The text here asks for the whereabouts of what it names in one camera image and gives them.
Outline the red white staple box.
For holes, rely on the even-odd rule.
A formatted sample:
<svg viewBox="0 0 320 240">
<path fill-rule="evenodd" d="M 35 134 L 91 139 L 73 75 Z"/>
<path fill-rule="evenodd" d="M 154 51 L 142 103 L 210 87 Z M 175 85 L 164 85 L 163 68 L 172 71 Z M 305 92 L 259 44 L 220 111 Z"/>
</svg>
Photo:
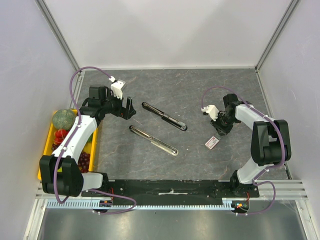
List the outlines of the red white staple box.
<svg viewBox="0 0 320 240">
<path fill-rule="evenodd" d="M 221 136 L 218 134 L 215 134 L 212 136 L 204 145 L 209 149 L 212 150 L 221 140 Z"/>
</svg>

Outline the silver and black stapler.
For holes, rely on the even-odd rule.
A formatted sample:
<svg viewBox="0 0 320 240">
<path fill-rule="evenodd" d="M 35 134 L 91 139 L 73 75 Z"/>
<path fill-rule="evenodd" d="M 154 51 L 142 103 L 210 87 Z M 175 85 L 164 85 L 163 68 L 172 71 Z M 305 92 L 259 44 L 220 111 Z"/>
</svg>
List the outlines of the silver and black stapler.
<svg viewBox="0 0 320 240">
<path fill-rule="evenodd" d="M 171 145 L 169 145 L 169 144 L 167 144 L 167 143 L 159 140 L 158 138 L 150 135 L 149 133 L 147 133 L 147 132 L 145 132 L 145 131 L 143 131 L 143 130 L 141 130 L 141 129 L 139 129 L 139 128 L 136 128 L 136 127 L 133 126 L 133 125 L 130 125 L 130 126 L 129 126 L 129 130 L 130 130 L 132 133 L 134 133 L 134 134 L 136 134 L 136 135 L 138 135 L 138 136 L 140 136 L 140 137 L 148 140 L 148 141 L 151 142 L 154 146 L 162 149 L 163 151 L 167 152 L 168 154 L 170 154 L 170 155 L 172 155 L 172 156 L 177 156 L 177 155 L 179 154 L 178 149 L 176 149 L 175 147 L 173 147 L 173 146 L 171 146 Z"/>
</svg>

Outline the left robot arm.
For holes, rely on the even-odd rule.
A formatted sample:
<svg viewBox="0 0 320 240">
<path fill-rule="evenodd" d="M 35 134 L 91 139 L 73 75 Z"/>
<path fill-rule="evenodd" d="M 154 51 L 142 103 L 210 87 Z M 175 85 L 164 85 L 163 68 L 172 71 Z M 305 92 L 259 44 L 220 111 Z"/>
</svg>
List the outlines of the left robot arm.
<svg viewBox="0 0 320 240">
<path fill-rule="evenodd" d="M 136 111 L 132 98 L 123 106 L 124 82 L 112 83 L 110 87 L 91 85 L 89 96 L 78 110 L 75 123 L 61 145 L 51 154 L 43 155 L 39 161 L 42 189 L 47 194 L 77 197 L 90 190 L 99 197 L 106 196 L 110 185 L 98 172 L 82 173 L 78 166 L 80 155 L 89 139 L 107 114 L 128 120 Z"/>
</svg>

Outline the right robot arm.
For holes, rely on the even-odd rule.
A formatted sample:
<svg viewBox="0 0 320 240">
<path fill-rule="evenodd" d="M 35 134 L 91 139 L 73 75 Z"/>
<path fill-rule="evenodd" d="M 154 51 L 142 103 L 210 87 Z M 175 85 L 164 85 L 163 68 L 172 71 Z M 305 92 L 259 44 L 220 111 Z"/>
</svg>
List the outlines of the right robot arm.
<svg viewBox="0 0 320 240">
<path fill-rule="evenodd" d="M 218 110 L 215 105 L 202 108 L 219 136 L 229 134 L 235 123 L 244 123 L 252 130 L 251 157 L 229 180 L 230 193 L 240 197 L 245 192 L 252 192 L 264 173 L 291 159 L 289 125 L 286 120 L 270 118 L 252 104 L 240 101 L 234 93 L 225 95 L 223 103 L 225 110 Z"/>
</svg>

